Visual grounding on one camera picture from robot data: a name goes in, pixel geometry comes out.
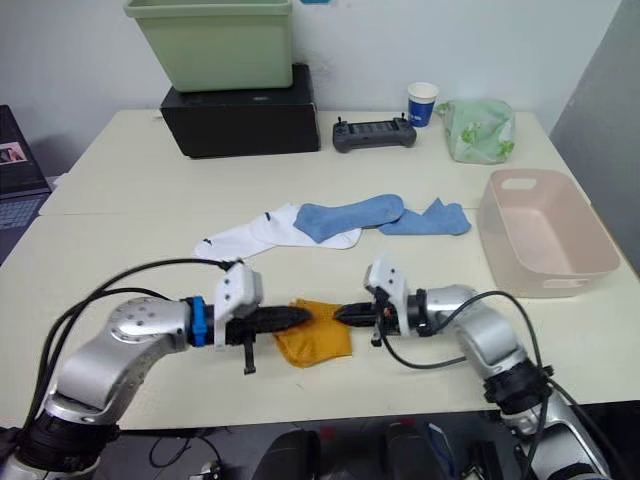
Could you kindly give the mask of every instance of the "green plastic bin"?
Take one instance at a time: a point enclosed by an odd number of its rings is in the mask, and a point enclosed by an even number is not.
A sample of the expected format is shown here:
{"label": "green plastic bin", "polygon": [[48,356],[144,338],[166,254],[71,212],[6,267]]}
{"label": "green plastic bin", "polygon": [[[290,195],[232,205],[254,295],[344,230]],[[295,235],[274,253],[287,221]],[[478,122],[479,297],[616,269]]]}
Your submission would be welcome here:
{"label": "green plastic bin", "polygon": [[180,92],[291,86],[291,10],[291,0],[124,5]]}

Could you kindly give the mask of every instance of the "laptop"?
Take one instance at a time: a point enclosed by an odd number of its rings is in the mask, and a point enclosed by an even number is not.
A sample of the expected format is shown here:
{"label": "laptop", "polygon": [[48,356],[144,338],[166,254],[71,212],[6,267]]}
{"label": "laptop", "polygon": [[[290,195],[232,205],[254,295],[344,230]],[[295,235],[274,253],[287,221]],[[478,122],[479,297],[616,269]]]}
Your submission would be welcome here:
{"label": "laptop", "polygon": [[7,105],[0,105],[0,264],[51,190]]}

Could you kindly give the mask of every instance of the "pink plastic basket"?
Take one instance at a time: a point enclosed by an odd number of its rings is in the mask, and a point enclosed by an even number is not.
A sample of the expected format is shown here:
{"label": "pink plastic basket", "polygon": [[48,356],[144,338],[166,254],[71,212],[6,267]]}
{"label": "pink plastic basket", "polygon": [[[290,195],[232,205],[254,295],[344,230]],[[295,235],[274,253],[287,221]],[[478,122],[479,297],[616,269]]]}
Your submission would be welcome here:
{"label": "pink plastic basket", "polygon": [[590,205],[560,172],[494,172],[478,229],[498,288],[519,297],[577,295],[620,265]]}

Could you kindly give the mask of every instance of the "white sock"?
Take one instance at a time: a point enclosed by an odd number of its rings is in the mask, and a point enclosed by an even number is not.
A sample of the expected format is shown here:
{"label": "white sock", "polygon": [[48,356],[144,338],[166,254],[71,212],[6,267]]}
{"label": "white sock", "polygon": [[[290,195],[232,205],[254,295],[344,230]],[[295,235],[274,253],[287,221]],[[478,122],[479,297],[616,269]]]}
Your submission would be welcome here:
{"label": "white sock", "polygon": [[247,223],[205,238],[196,246],[193,254],[209,260],[236,260],[251,257],[273,247],[272,243],[260,241],[251,235]]}
{"label": "white sock", "polygon": [[315,242],[306,233],[293,226],[300,206],[285,203],[278,210],[260,215],[249,224],[253,237],[257,240],[274,245],[290,247],[323,247],[323,248],[351,248],[360,239],[361,228],[339,233],[322,243]]}

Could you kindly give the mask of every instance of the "gray wall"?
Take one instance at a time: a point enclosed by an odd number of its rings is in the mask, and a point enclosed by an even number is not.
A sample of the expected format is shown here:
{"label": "gray wall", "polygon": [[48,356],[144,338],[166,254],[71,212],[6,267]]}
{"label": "gray wall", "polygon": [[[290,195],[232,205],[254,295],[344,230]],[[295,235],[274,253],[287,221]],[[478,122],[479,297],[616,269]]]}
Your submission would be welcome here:
{"label": "gray wall", "polygon": [[640,0],[623,0],[551,140],[640,272]]}
{"label": "gray wall", "polygon": [[[123,0],[0,0],[0,102],[45,172],[68,169],[122,108],[169,82]],[[406,108],[406,87],[496,96],[550,131],[620,0],[293,0],[295,59],[323,109]],[[567,25],[579,28],[567,34]]]}

